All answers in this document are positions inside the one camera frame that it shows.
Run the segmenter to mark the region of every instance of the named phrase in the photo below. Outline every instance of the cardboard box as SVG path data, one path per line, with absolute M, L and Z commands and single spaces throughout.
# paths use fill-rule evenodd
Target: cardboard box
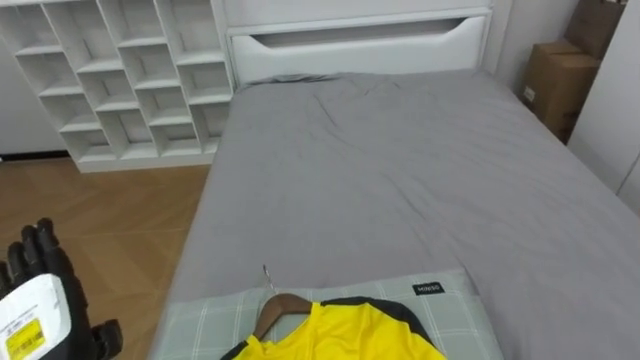
M 534 45 L 522 101 L 566 143 L 599 67 L 599 60 L 565 41 Z
M 610 0 L 580 0 L 564 34 L 573 45 L 602 60 L 625 6 Z

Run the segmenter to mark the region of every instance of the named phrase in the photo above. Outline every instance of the white label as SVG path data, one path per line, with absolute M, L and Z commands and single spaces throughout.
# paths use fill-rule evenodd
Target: white label
M 0 359 L 40 359 L 71 332 L 62 281 L 39 275 L 0 300 Z
M 525 88 L 524 88 L 524 97 L 525 97 L 525 99 L 533 102 L 533 99 L 536 98 L 536 92 L 533 91 L 533 89 L 531 89 L 530 87 L 525 86 Z

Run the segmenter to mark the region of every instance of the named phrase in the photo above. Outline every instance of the robotic hand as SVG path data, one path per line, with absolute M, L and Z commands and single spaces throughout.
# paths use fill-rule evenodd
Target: robotic hand
M 51 220 L 25 226 L 7 259 L 9 266 L 0 261 L 0 359 L 107 360 L 120 353 L 116 320 L 91 327 L 82 285 Z

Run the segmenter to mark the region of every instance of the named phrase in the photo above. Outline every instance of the shelf compartment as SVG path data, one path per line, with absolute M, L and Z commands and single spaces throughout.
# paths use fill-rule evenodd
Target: shelf compartment
M 210 0 L 157 0 L 157 6 L 177 63 L 224 61 Z
M 156 145 L 139 110 L 101 113 L 99 116 L 120 159 L 158 157 Z
M 192 124 L 153 127 L 151 132 L 162 157 L 202 154 Z
M 0 8 L 0 34 L 16 56 L 62 52 L 40 5 Z
M 180 87 L 166 45 L 127 48 L 122 49 L 121 54 L 134 89 Z
M 82 65 L 78 70 L 78 74 L 88 74 L 92 72 L 107 72 L 115 70 L 123 70 L 122 61 L 119 58 L 113 59 L 95 59 Z
M 61 133 L 68 132 L 81 132 L 102 130 L 102 125 L 96 120 L 96 117 L 92 115 L 79 115 L 69 120 L 65 126 L 60 129 Z
M 99 130 L 101 128 L 84 95 L 55 96 L 41 99 L 53 126 L 60 132 Z
M 139 47 L 139 46 L 153 46 L 153 45 L 166 45 L 167 40 L 164 36 L 148 36 L 148 37 L 137 37 L 129 40 L 124 40 L 118 47 L 120 48 L 128 48 L 128 47 Z
M 138 109 L 124 71 L 80 74 L 89 103 L 98 112 Z
M 16 56 L 28 56 L 28 55 L 44 55 L 44 54 L 56 54 L 62 53 L 62 46 L 58 44 L 47 44 L 47 43 L 35 43 L 32 44 L 20 51 L 18 51 Z
M 89 73 L 122 68 L 97 3 L 75 1 L 43 7 L 75 71 Z
M 191 106 L 193 121 L 204 125 L 209 137 L 220 137 L 229 117 L 229 104 Z
M 176 59 L 176 65 L 199 65 L 209 63 L 224 62 L 224 54 L 222 50 L 202 50 L 191 51 L 179 54 Z
M 153 0 L 99 0 L 118 47 L 166 43 Z
M 224 63 L 178 68 L 190 105 L 226 103 L 233 92 Z
M 215 153 L 229 117 L 229 104 L 191 106 L 196 135 L 205 153 Z
M 149 126 L 191 124 L 191 113 L 180 88 L 138 91 Z
M 101 130 L 62 133 L 69 153 L 78 163 L 116 160 Z
M 64 54 L 19 57 L 18 62 L 39 96 L 82 94 Z

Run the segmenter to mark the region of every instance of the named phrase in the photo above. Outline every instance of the gray bed sheet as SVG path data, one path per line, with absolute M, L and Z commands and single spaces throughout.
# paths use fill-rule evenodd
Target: gray bed sheet
M 242 89 L 169 304 L 263 264 L 304 288 L 462 266 L 505 359 L 640 359 L 640 221 L 482 72 Z

